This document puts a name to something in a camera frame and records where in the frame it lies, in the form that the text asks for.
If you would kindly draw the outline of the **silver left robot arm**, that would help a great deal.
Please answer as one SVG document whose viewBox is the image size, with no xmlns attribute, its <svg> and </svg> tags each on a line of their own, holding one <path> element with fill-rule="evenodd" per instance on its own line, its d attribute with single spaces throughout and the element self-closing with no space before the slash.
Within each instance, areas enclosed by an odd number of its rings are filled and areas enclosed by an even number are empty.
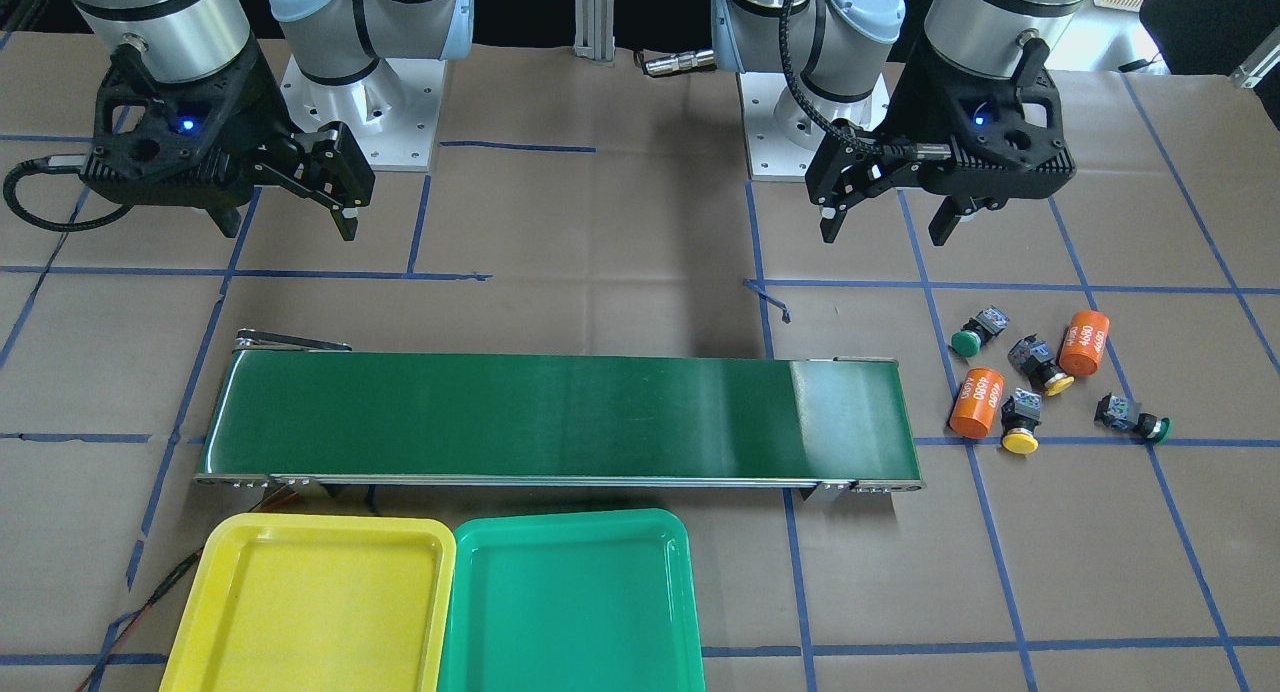
<svg viewBox="0 0 1280 692">
<path fill-rule="evenodd" d="M 1050 52 L 1085 0 L 932 0 L 886 107 L 865 122 L 908 19 L 906 0 L 710 0 L 712 50 L 730 72 L 778 73 L 783 122 L 813 150 L 804 171 L 820 237 L 893 189 L 942 203 L 929 235 L 1075 177 Z"/>
</svg>

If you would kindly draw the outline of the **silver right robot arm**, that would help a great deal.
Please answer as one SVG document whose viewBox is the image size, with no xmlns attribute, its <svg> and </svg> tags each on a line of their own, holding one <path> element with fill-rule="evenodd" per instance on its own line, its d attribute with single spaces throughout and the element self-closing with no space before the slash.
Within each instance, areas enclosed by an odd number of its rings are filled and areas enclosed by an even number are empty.
<svg viewBox="0 0 1280 692">
<path fill-rule="evenodd" d="M 72 0 L 106 45 L 87 153 L 6 177 L 12 212 L 87 232 L 186 206 L 237 237 L 260 187 L 311 200 L 353 240 L 379 169 L 425 168 L 439 83 L 467 58 L 474 0 L 268 0 L 296 78 L 276 83 L 241 0 Z"/>
</svg>

